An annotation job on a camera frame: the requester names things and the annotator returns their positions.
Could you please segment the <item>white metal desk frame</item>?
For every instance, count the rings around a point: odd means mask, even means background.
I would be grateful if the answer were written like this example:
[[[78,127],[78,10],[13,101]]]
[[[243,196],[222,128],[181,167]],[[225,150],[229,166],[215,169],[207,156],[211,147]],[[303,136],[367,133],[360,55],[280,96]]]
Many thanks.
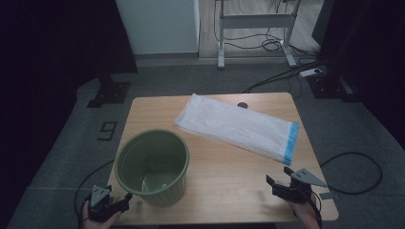
[[[224,31],[234,29],[263,29],[276,28],[285,29],[284,39],[280,41],[281,50],[283,51],[288,64],[293,68],[297,63],[292,55],[292,48],[289,41],[293,32],[295,21],[301,0],[296,0],[292,13],[270,13],[270,14],[229,14],[224,13],[224,0],[220,1],[219,15],[219,47],[218,47],[218,68],[223,69],[224,62]]]

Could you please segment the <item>white cabinet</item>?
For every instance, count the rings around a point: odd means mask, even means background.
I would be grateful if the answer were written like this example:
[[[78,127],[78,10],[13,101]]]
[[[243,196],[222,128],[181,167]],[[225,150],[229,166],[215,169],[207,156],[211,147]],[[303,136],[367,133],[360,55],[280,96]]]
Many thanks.
[[[199,0],[116,0],[135,55],[197,53]]]

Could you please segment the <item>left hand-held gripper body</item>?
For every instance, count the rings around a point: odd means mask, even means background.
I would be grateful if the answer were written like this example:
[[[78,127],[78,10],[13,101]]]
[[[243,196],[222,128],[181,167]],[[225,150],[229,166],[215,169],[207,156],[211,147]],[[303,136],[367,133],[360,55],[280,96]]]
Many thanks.
[[[90,220],[105,222],[118,212],[117,202],[114,202],[114,199],[113,201],[109,201],[109,191],[106,187],[93,186],[88,206]]]

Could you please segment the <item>black stand base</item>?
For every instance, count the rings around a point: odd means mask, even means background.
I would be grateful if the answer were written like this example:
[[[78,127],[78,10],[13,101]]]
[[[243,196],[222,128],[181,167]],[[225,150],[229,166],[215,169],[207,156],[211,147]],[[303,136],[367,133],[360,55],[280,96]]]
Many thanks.
[[[122,104],[128,94],[130,82],[116,82],[110,75],[98,78],[100,82],[96,97],[91,99],[88,108],[101,108],[104,104]]]
[[[307,81],[315,98],[341,99],[347,103],[360,101],[357,93],[344,77],[332,79],[327,76],[309,76]]]

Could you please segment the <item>person's right hand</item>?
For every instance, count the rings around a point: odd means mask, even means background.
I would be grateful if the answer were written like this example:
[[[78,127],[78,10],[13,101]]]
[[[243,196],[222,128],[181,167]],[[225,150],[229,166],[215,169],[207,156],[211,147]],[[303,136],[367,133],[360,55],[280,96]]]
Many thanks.
[[[317,222],[316,212],[308,202],[294,203],[289,201],[288,204],[306,229],[321,229]]]

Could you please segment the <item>white trash bag blue band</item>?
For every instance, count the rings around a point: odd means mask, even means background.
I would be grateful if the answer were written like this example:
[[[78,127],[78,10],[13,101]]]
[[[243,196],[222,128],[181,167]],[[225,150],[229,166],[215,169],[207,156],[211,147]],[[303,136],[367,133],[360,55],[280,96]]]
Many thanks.
[[[201,95],[192,94],[175,119],[190,133],[220,140],[289,166],[299,125]]]

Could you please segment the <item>green plastic trash bin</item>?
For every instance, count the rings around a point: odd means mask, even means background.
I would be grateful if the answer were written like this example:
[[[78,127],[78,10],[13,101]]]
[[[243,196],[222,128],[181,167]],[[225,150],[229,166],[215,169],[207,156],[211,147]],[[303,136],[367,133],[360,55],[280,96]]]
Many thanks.
[[[115,176],[128,193],[155,207],[169,207],[186,192],[190,154],[176,133],[155,129],[130,138],[118,151]]]

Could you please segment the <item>person's left hand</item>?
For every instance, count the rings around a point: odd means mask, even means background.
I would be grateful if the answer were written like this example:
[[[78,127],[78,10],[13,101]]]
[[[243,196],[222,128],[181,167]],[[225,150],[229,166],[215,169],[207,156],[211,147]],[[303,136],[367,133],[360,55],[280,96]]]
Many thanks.
[[[110,227],[121,217],[122,213],[118,211],[105,222],[97,222],[90,220],[88,211],[82,213],[83,220],[81,221],[80,229],[110,229]]]

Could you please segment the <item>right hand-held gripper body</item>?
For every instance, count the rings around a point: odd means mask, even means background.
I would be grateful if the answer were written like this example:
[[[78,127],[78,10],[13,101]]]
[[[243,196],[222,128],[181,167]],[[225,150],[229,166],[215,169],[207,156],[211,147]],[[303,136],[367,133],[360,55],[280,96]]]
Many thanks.
[[[326,187],[327,184],[313,173],[303,168],[293,171],[287,191],[276,191],[276,196],[295,203],[304,203],[311,200],[311,186]]]

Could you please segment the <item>dark curtain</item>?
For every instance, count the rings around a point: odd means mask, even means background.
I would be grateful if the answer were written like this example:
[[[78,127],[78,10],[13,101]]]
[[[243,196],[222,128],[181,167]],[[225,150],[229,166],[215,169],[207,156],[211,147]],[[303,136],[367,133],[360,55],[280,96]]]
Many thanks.
[[[324,0],[318,76],[344,77],[405,149],[405,0]]]
[[[31,179],[81,85],[136,69],[116,0],[0,0],[0,181]]]

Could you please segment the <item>white power strip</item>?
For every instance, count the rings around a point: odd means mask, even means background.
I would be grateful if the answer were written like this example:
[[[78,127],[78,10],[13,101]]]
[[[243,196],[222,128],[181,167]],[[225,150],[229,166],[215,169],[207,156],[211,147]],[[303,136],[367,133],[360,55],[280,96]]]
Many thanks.
[[[313,69],[299,72],[299,76],[300,77],[309,77],[309,76],[314,76],[314,75],[320,74],[322,72],[323,71],[319,68],[313,68]]]

